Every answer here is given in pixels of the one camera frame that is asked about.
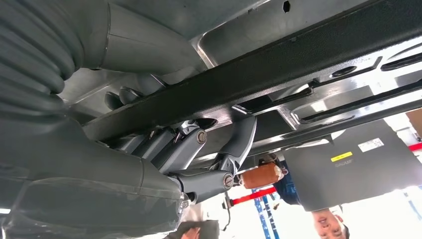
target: plastic wrap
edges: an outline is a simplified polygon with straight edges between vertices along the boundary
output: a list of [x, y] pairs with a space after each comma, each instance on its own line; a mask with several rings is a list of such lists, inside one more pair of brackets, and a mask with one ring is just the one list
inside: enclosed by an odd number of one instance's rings
[[182, 201], [171, 191], [81, 179], [25, 181], [0, 219], [2, 238], [164, 238], [180, 223]]

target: hand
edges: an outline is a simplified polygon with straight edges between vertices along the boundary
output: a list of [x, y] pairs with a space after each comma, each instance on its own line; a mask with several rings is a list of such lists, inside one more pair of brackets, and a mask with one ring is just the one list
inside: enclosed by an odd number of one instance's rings
[[191, 228], [185, 234], [183, 234], [182, 239], [199, 239], [199, 230], [201, 228]]

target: metal bracket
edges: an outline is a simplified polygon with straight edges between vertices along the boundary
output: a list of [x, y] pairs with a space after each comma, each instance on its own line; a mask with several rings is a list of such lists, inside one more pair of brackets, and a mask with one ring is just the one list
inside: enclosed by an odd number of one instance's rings
[[206, 141], [207, 133], [197, 128], [184, 139], [168, 143], [151, 163], [163, 174], [186, 169]]
[[219, 170], [236, 175], [252, 147], [255, 131], [256, 117], [234, 123], [233, 135], [215, 158]]

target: gray panel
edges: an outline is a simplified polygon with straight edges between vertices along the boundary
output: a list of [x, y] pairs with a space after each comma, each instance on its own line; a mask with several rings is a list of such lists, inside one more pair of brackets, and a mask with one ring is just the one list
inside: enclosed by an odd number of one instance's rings
[[[384, 146], [366, 152], [358, 147], [376, 138]], [[353, 155], [331, 161], [347, 152]], [[422, 164], [383, 120], [347, 129], [334, 145], [289, 149], [284, 156], [306, 211], [422, 184]]]

